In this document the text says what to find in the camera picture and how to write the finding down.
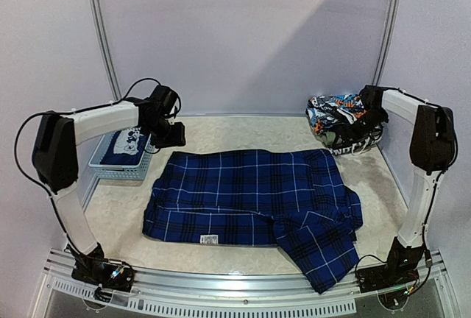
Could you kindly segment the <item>blue plaid flannel shirt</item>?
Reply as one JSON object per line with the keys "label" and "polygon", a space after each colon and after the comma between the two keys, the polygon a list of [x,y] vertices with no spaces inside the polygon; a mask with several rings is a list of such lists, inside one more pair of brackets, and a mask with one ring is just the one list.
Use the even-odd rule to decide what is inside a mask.
{"label": "blue plaid flannel shirt", "polygon": [[276,246],[317,293],[359,261],[361,202],[325,149],[174,152],[152,185],[145,236],[167,242]]}

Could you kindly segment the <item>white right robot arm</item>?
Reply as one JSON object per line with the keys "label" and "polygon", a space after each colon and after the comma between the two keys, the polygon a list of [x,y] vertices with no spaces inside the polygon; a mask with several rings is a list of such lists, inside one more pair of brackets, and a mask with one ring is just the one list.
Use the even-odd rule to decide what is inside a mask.
{"label": "white right robot arm", "polygon": [[458,156],[453,111],[399,88],[366,85],[360,92],[366,113],[387,122],[395,114],[413,124],[409,157],[414,165],[411,200],[391,252],[424,251],[428,220],[443,175]]}

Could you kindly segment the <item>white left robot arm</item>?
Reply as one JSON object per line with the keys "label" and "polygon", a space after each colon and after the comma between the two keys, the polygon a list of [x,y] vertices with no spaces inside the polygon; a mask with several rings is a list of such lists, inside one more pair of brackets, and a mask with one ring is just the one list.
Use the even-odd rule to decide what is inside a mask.
{"label": "white left robot arm", "polygon": [[88,255],[98,246],[78,197],[79,163],[77,147],[96,137],[128,127],[140,127],[153,141],[182,133],[183,125],[170,124],[181,108],[181,99],[167,87],[149,97],[123,99],[76,111],[41,113],[32,153],[41,185],[50,192],[57,218],[74,252]]}

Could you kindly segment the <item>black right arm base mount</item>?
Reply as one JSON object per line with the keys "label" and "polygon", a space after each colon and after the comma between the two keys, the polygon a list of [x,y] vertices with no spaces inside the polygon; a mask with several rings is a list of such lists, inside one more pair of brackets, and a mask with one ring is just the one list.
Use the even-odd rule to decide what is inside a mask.
{"label": "black right arm base mount", "polygon": [[[380,264],[359,269],[360,262],[368,257],[379,260]],[[417,269],[422,258],[425,258],[425,265],[428,268],[427,275],[423,279],[420,278]],[[426,283],[432,265],[431,251],[425,242],[418,247],[404,247],[395,237],[385,261],[374,255],[364,255],[355,265],[354,273],[361,293],[413,283],[404,291],[405,296],[410,296]]]}

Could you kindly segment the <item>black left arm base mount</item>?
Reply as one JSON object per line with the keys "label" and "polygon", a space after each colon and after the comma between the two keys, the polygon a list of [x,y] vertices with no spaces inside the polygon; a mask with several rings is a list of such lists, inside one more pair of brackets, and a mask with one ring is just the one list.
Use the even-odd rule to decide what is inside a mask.
{"label": "black left arm base mount", "polygon": [[126,261],[105,257],[100,244],[89,254],[70,249],[75,264],[71,277],[83,283],[130,293],[135,279],[135,270]]}

